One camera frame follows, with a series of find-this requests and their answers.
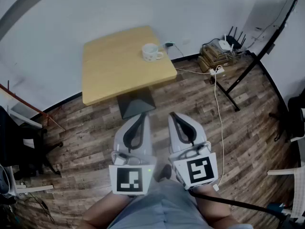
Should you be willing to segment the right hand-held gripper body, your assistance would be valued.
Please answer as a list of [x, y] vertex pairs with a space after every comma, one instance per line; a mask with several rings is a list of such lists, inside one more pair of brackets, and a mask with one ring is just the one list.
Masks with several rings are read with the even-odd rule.
[[208, 141], [171, 153], [169, 161], [176, 179], [185, 190], [205, 186], [218, 179], [216, 153], [211, 151]]

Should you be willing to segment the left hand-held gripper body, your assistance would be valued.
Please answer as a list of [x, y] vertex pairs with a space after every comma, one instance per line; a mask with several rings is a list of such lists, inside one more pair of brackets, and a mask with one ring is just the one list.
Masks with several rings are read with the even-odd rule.
[[154, 156], [112, 152], [113, 164], [109, 166], [112, 192], [118, 195], [146, 195], [157, 159]]

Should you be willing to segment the white ceramic mug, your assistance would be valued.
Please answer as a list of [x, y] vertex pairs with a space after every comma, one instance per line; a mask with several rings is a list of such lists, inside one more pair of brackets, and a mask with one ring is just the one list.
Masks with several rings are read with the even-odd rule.
[[158, 45], [147, 43], [142, 47], [142, 57], [146, 62], [154, 62], [162, 59], [164, 54], [159, 51]]

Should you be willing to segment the person's left forearm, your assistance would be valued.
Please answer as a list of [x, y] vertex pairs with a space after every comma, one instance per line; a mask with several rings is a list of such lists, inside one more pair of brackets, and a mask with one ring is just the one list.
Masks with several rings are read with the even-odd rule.
[[127, 195], [108, 193], [84, 213], [78, 229], [107, 229], [131, 200]]

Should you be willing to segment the person's right forearm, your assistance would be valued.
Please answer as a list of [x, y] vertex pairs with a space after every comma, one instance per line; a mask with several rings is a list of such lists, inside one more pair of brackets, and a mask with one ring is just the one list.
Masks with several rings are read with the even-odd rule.
[[[220, 198], [212, 185], [197, 187], [192, 190], [199, 195]], [[240, 224], [231, 214], [227, 204], [195, 198], [197, 207], [206, 222], [214, 229], [227, 229], [231, 226]]]

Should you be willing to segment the person's dark shoe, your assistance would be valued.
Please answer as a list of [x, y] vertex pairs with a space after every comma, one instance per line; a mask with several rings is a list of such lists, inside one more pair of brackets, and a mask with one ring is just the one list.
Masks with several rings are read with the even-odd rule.
[[172, 167], [169, 164], [166, 164], [157, 177], [157, 182], [160, 182], [164, 179], [170, 179], [172, 176]]

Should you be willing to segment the person's light blue shorts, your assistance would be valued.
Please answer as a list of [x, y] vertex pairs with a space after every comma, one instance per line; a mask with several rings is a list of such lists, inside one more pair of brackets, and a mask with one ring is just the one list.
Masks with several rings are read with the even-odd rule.
[[[154, 183], [147, 195], [129, 196], [132, 200], [107, 229], [214, 229], [201, 215], [195, 198], [214, 202], [219, 198], [195, 195], [191, 196], [172, 180]], [[227, 229], [253, 229], [253, 226], [240, 223]]]

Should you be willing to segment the white power strip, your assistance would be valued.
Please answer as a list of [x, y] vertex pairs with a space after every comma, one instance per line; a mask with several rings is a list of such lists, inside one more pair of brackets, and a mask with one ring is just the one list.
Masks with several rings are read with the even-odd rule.
[[217, 75], [217, 74], [221, 74], [224, 73], [224, 68], [221, 65], [218, 65], [215, 69], [211, 68], [209, 70], [210, 75]]

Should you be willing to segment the stack of brown boxes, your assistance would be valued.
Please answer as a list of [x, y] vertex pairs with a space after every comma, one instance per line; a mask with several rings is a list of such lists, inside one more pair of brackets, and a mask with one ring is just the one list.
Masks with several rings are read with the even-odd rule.
[[234, 55], [229, 53], [221, 52], [217, 47], [213, 44], [203, 45], [200, 51], [203, 60], [209, 66], [217, 66], [220, 64], [234, 64], [235, 58]]

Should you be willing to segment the blue box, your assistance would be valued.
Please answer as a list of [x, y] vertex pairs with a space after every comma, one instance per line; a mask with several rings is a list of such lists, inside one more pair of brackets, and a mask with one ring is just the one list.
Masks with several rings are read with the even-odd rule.
[[284, 221], [288, 214], [289, 214], [289, 211], [292, 210], [293, 206], [292, 205], [286, 205], [284, 203], [269, 203], [267, 205], [267, 208], [274, 211], [276, 213], [276, 215], [279, 216], [279, 219], [281, 221]]

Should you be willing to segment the black router with antennas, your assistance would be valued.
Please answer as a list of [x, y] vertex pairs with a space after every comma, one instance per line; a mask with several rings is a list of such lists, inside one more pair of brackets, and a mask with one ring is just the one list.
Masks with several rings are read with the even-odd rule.
[[241, 31], [239, 37], [236, 38], [235, 36], [236, 36], [236, 32], [237, 32], [237, 27], [235, 27], [234, 33], [233, 33], [233, 35], [231, 35], [231, 32], [232, 32], [233, 28], [234, 27], [232, 26], [230, 31], [229, 31], [229, 33], [228, 33], [228, 35], [224, 36], [224, 39], [228, 42], [228, 44], [231, 47], [233, 46], [234, 50], [239, 50], [239, 49], [242, 48], [242, 46], [243, 46], [243, 44], [245, 42], [246, 34], [243, 31]]

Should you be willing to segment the black office chair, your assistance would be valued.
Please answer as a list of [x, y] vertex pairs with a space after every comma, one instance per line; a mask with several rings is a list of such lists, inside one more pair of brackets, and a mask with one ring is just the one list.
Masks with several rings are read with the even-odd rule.
[[43, 174], [43, 166], [50, 168], [55, 175], [60, 175], [49, 160], [47, 154], [63, 143], [47, 146], [44, 135], [47, 129], [35, 130], [15, 123], [5, 109], [0, 106], [0, 165], [3, 167], [18, 166], [13, 174], [15, 180], [35, 177]]

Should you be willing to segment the white board panel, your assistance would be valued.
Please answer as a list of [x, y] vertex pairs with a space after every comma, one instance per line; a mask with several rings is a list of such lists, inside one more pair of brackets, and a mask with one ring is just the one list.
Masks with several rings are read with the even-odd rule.
[[263, 0], [254, 4], [243, 28], [243, 48], [254, 50], [266, 43], [280, 27], [293, 0]]

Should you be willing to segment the black table pedestal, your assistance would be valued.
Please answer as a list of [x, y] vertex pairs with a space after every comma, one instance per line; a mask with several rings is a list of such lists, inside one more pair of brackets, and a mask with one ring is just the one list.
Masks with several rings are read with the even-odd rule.
[[117, 96], [122, 119], [127, 119], [156, 108], [149, 87]]

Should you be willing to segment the black metal stand frame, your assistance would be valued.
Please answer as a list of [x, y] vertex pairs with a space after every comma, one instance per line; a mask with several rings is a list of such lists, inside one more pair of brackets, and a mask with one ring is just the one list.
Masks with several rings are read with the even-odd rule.
[[282, 24], [279, 26], [279, 28], [274, 32], [274, 34], [272, 35], [272, 37], [270, 38], [270, 40], [266, 43], [266, 45], [264, 46], [264, 48], [259, 52], [259, 54], [256, 56], [254, 53], [250, 52], [249, 50], [246, 51], [246, 54], [251, 55], [251, 57], [253, 58], [253, 61], [251, 62], [251, 64], [244, 70], [244, 72], [238, 77], [238, 79], [227, 89], [225, 90], [221, 84], [219, 82], [216, 81], [216, 75], [211, 77], [211, 82], [215, 83], [215, 85], [217, 85], [219, 87], [219, 89], [225, 94], [225, 96], [228, 98], [228, 100], [234, 105], [234, 110], [236, 112], [240, 111], [241, 108], [239, 107], [239, 105], [235, 102], [235, 100], [233, 100], [233, 98], [230, 96], [230, 92], [242, 81], [242, 79], [244, 79], [247, 74], [258, 64], [261, 68], [261, 70], [263, 71], [264, 75], [267, 77], [267, 79], [269, 80], [270, 84], [272, 85], [273, 89], [275, 90], [275, 93], [277, 94], [278, 98], [280, 99], [280, 104], [284, 105], [284, 100], [282, 98], [282, 96], [280, 95], [272, 77], [270, 76], [269, 72], [267, 71], [267, 69], [263, 66], [263, 64], [261, 63], [261, 59], [263, 58], [263, 56], [267, 53], [270, 52], [273, 47], [273, 44], [275, 43], [276, 39], [279, 37], [279, 35], [281, 34], [281, 32], [283, 31], [286, 22], [288, 20], [288, 18], [290, 17], [291, 13], [294, 11], [295, 6], [297, 4], [298, 0], [293, 0], [293, 3], [289, 9], [289, 11], [287, 12]]

